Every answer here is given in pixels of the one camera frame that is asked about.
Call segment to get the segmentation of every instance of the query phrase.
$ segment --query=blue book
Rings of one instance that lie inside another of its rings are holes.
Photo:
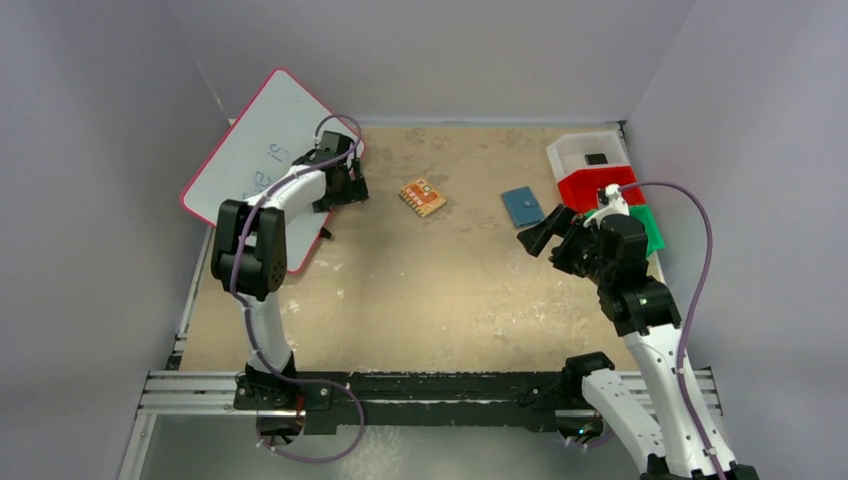
[[[542,208],[539,207],[539,201],[533,195],[530,187],[516,188],[501,194],[504,200],[504,205],[512,217],[512,223],[515,228],[529,227],[536,225],[545,219],[545,214],[542,213]]]

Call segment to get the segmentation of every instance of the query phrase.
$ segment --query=wooden tabletop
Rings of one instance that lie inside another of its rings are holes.
[[[298,368],[558,370],[602,350],[635,370],[595,286],[527,255],[501,200],[528,185],[549,213],[560,200],[545,147],[573,131],[366,129],[371,198],[331,215],[334,239],[279,291]],[[448,199],[426,218],[398,198],[418,177]],[[241,370],[247,352],[235,302],[207,266],[181,369]]]

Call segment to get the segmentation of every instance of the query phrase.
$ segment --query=cable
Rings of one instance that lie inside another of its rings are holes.
[[[686,387],[686,377],[683,375],[683,359],[684,359],[684,351],[686,349],[686,345],[689,343],[689,333],[692,331],[692,319],[695,317],[695,307],[698,305],[698,300],[701,298],[701,291],[704,289],[704,283],[707,281],[707,274],[710,272],[710,263],[713,260],[713,227],[710,223],[710,217],[707,215],[707,210],[704,208],[704,205],[700,200],[688,189],[685,187],[678,185],[672,182],[636,182],[631,183],[629,185],[624,185],[621,187],[621,191],[624,192],[626,190],[630,190],[631,188],[637,187],[645,187],[645,186],[660,186],[660,187],[668,187],[673,188],[692,200],[692,203],[695,204],[695,207],[698,209],[698,212],[701,213],[701,218],[704,220],[704,230],[707,233],[707,252],[704,256],[704,267],[701,270],[701,276],[698,278],[698,285],[695,287],[695,293],[692,294],[692,302],[689,304],[689,311],[686,312],[686,321],[683,324],[683,331],[680,334],[680,343],[677,345],[677,357],[675,358],[675,367],[677,368],[677,385],[680,387],[680,395],[683,396],[683,403],[686,405],[686,410],[689,412],[689,416],[692,417],[692,422],[695,424],[695,428],[698,430],[698,436],[701,437],[701,442],[704,443],[704,448],[707,452],[712,452],[713,445],[710,442],[710,437],[707,434],[707,430],[704,428],[704,424],[701,423],[701,419],[698,417],[698,412],[695,411],[695,405],[692,404],[692,397],[689,396],[689,389]],[[715,468],[716,475],[719,480],[727,480],[727,477],[724,475],[724,470],[721,468],[721,464],[718,461],[718,457],[716,457],[715,453],[709,453],[710,462],[713,464],[713,468]]]
[[[362,143],[362,140],[361,140],[362,139],[362,127],[359,125],[359,122],[357,122],[353,117],[351,117],[349,115],[343,115],[343,114],[328,115],[323,120],[321,120],[321,122],[318,124],[318,128],[315,129],[316,139],[318,138],[318,133],[320,132],[321,127],[328,120],[331,120],[333,118],[342,118],[342,119],[349,120],[356,127],[357,137],[356,137],[356,140],[353,142],[353,145],[346,152],[342,153],[341,155],[334,157],[334,158],[331,158],[330,160],[327,160],[325,162],[321,162],[317,165],[311,166],[309,168],[306,168],[304,170],[301,170],[300,172],[298,172],[298,175],[305,175],[307,173],[322,170],[324,168],[333,166],[336,162],[347,160],[348,155],[356,152],[356,148],[359,146],[360,143]],[[282,380],[284,382],[291,383],[291,384],[294,384],[294,385],[320,384],[320,385],[327,385],[327,386],[330,386],[332,388],[337,388],[337,389],[341,390],[342,392],[344,392],[345,395],[350,397],[350,399],[353,401],[353,404],[356,406],[357,412],[359,413],[359,431],[356,434],[356,438],[354,438],[353,442],[346,449],[342,450],[341,452],[339,452],[335,455],[330,455],[329,457],[323,457],[323,458],[306,457],[306,456],[297,455],[297,454],[294,454],[294,453],[289,453],[289,452],[286,452],[284,450],[277,449],[276,446],[269,445],[262,439],[261,431],[259,429],[258,424],[257,424],[256,432],[257,432],[257,435],[259,436],[259,444],[257,446],[265,447],[266,449],[268,449],[272,453],[276,453],[278,455],[281,455],[281,456],[286,457],[286,458],[290,458],[292,460],[296,460],[298,462],[312,463],[312,464],[330,463],[330,462],[336,461],[336,460],[346,456],[350,452],[352,452],[353,449],[356,448],[356,446],[362,440],[362,436],[365,434],[365,411],[362,409],[362,403],[359,401],[358,398],[356,398],[356,395],[354,395],[353,392],[348,390],[344,385],[342,385],[340,383],[336,383],[332,380],[290,378],[290,377],[287,377],[287,376],[283,375],[282,373],[278,372],[277,369],[274,368],[274,366],[271,365],[271,363],[268,361],[268,358],[265,357],[265,354],[262,353],[262,351],[259,349],[259,344],[256,341],[256,333],[253,331],[253,318],[250,314],[250,304],[248,303],[246,298],[244,298],[243,296],[241,296],[238,293],[238,290],[234,289],[234,286],[237,285],[236,279],[238,279],[238,271],[239,271],[239,265],[241,264],[241,256],[244,253],[245,242],[247,241],[247,237],[250,234],[250,225],[253,223],[253,219],[256,217],[257,213],[262,208],[262,205],[265,204],[268,197],[270,197],[271,195],[276,193],[277,190],[279,190],[284,185],[288,184],[289,182],[291,182],[294,179],[295,179],[294,175],[288,175],[288,176],[278,180],[273,185],[271,185],[271,187],[269,187],[268,190],[266,190],[265,195],[263,195],[262,197],[259,198],[259,200],[256,202],[256,205],[254,205],[253,208],[250,210],[250,213],[248,213],[247,219],[245,220],[245,223],[244,223],[244,228],[242,228],[241,234],[239,235],[238,247],[236,249],[235,259],[234,259],[234,263],[233,263],[233,271],[230,275],[230,284],[229,284],[230,285],[230,294],[233,296],[233,298],[236,299],[237,302],[239,302],[239,304],[242,306],[242,308],[244,310],[244,324],[245,324],[245,327],[247,329],[247,338],[248,338],[248,341],[250,342],[250,348],[252,348],[256,352],[256,358],[259,359],[259,361],[262,363],[262,365],[269,372],[271,372],[272,375],[274,375],[275,377],[279,378],[280,380]]]

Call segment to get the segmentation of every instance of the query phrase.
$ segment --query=white bin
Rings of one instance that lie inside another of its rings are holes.
[[[629,166],[630,160],[624,150],[624,142],[618,132],[568,133],[548,145],[548,160],[557,183],[577,170]],[[603,153],[607,163],[589,165],[586,155]]]

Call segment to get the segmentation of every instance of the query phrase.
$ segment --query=beige table surface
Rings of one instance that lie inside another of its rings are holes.
[[[550,212],[559,195],[545,147],[569,131],[366,129],[371,198],[331,216],[335,238],[279,291],[298,368],[558,370],[602,350],[635,370],[595,286],[527,255],[500,197],[529,185]],[[398,198],[422,176],[448,198],[423,219]],[[207,267],[181,369],[237,371],[246,358],[240,313]]]

